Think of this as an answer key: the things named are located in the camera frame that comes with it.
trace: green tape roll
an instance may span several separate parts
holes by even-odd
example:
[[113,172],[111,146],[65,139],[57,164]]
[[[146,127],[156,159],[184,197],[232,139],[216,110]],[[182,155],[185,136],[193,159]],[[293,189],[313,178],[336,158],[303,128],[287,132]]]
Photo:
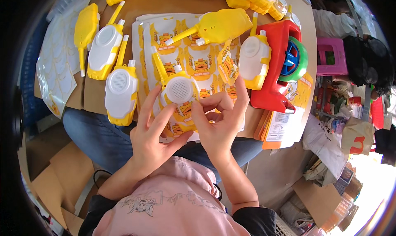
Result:
[[279,80],[284,82],[296,82],[306,73],[306,67],[308,66],[308,53],[305,46],[294,37],[289,36],[289,41],[293,42],[297,46],[297,49],[300,52],[300,62],[293,73],[290,75],[280,75]]

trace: black sleeve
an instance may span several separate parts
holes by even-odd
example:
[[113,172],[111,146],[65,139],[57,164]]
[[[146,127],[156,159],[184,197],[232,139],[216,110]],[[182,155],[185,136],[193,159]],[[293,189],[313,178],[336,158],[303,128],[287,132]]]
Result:
[[81,225],[78,236],[92,235],[93,230],[99,224],[103,215],[110,209],[114,208],[117,201],[107,199],[101,195],[94,195],[88,206],[88,214]]
[[272,209],[245,207],[238,209],[232,218],[253,236],[275,236],[276,213]]

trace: table surface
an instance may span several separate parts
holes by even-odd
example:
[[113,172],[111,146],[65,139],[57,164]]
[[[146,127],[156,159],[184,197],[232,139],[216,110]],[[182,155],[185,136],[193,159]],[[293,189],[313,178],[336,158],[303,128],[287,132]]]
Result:
[[[309,57],[307,72],[312,76],[315,85],[316,65],[317,65],[317,47],[316,47],[316,31],[312,8],[303,0],[286,0],[288,4],[292,5],[292,12],[297,15],[301,23],[301,38]],[[117,5],[106,6],[105,0],[92,0],[98,5],[100,18],[100,28],[104,27],[110,19],[112,13]],[[135,22],[136,17],[143,14],[161,14],[161,13],[195,13],[204,14],[206,12],[218,11],[220,9],[229,8],[225,0],[125,0],[121,12],[119,13],[116,22],[119,19],[125,20],[123,33],[131,35],[132,23]],[[246,13],[252,18],[253,11],[248,9]],[[261,15],[258,17],[258,25],[275,22],[269,15]],[[249,31],[240,36],[243,42],[249,36]],[[128,41],[125,51],[124,60],[132,59],[132,43]],[[106,114],[105,102],[99,100],[99,97],[105,96],[105,80],[93,80],[86,76],[84,86],[84,109],[96,113]],[[313,91],[309,98],[307,109],[304,112],[301,121],[301,127],[305,127],[308,119],[308,114],[312,105]],[[249,105],[245,113],[245,130],[238,133],[237,136],[253,138],[253,134],[260,121],[263,109],[256,109]]]

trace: hand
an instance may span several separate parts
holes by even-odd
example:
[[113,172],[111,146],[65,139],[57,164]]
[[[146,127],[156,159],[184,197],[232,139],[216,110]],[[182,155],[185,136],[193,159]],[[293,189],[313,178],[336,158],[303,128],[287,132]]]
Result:
[[[209,159],[216,165],[230,159],[231,145],[244,120],[249,95],[241,76],[235,81],[238,95],[235,104],[226,92],[220,92],[192,103],[192,120]],[[220,113],[208,112],[217,109]]]
[[176,109],[176,104],[172,103],[165,106],[154,119],[151,117],[153,105],[160,92],[161,86],[158,85],[149,93],[141,107],[137,126],[130,132],[133,148],[132,166],[139,170],[142,178],[150,175],[164,164],[186,144],[193,133],[193,131],[185,132],[171,143],[159,142],[162,131]]

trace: stack of stickers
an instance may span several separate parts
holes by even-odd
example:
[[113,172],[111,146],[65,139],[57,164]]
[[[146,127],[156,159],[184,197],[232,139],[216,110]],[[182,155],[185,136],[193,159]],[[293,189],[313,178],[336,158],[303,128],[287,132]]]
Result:
[[[199,14],[152,14],[136,18],[132,24],[132,52],[136,60],[136,74],[139,83],[138,99],[142,105],[149,91],[159,84],[160,75],[152,58],[151,46],[154,46],[168,75],[175,73],[175,66],[180,64],[182,70],[197,81],[199,86],[199,98],[191,98],[176,108],[166,129],[166,138],[163,142],[170,142],[182,134],[178,122],[191,120],[191,104],[193,100],[211,96],[220,91],[226,91],[232,100],[236,100],[234,86],[225,83],[220,76],[218,67],[226,69],[230,76],[235,77],[238,72],[240,39],[233,39],[224,46],[219,44],[208,44],[198,46],[197,34],[190,35],[181,41],[167,46],[165,41],[181,32],[193,27],[199,22]],[[163,106],[157,99],[153,107],[154,115],[158,115]],[[189,141],[199,140],[195,132]]]
[[263,142],[263,149],[291,147],[300,141],[304,131],[301,120],[308,105],[312,82],[312,77],[305,73],[297,82],[280,89],[279,92],[296,108],[294,114],[264,110],[253,135],[254,139]]

